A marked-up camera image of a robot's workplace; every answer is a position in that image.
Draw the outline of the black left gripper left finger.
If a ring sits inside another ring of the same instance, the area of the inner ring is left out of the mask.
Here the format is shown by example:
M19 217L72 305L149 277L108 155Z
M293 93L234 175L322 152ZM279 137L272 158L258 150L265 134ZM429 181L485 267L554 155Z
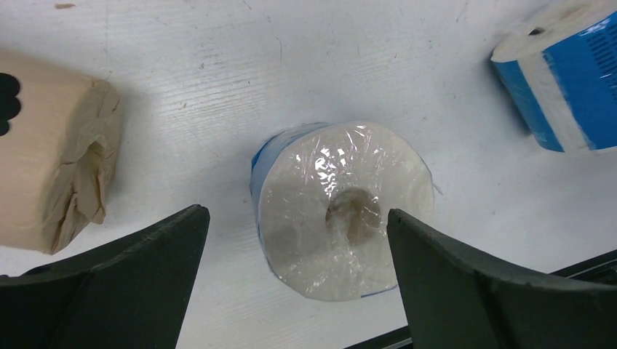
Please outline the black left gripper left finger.
M189 206L73 257L1 277L3 348L174 348L210 213Z

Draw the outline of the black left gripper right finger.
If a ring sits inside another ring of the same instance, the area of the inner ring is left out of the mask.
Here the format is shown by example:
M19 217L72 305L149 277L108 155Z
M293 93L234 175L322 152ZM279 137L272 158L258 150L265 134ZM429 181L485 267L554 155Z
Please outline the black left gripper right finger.
M515 265L400 209L387 234L414 348L616 346L616 285Z

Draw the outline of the blue white roll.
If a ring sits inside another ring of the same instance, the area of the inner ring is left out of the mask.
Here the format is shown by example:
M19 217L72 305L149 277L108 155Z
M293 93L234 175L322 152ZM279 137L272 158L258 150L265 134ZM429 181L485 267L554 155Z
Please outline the blue white roll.
M549 151L616 149L616 2L551 1L490 58L517 110Z
M380 124L318 122L280 132L251 163L258 238L271 272L312 300L344 302L394 289L391 209L431 222L426 162Z

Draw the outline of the brown cartoon printed roll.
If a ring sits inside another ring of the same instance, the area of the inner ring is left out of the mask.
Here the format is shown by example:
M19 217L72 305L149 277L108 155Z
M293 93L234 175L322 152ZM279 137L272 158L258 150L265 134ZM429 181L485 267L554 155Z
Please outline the brown cartoon printed roll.
M121 139L106 80L1 51L1 245L54 254L106 217Z

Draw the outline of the blue white wrapped roll lying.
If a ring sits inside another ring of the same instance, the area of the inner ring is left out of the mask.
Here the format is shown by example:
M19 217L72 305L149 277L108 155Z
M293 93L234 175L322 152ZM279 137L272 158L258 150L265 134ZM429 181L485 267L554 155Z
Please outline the blue white wrapped roll lying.
M549 151L616 149L616 2L551 1L490 58L517 110Z

